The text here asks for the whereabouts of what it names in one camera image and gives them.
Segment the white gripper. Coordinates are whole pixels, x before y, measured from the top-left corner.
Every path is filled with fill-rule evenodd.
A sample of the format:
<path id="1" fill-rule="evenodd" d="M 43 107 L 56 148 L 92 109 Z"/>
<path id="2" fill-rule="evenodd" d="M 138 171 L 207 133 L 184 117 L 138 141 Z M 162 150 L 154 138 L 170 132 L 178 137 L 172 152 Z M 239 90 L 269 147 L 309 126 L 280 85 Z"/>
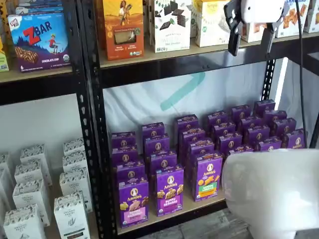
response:
<path id="1" fill-rule="evenodd" d="M 290 7 L 285 0 L 231 0 L 224 6 L 224 14 L 230 29 L 228 51 L 237 56 L 243 22 L 266 23 L 261 48 L 270 59 L 275 33 L 283 23 Z"/>

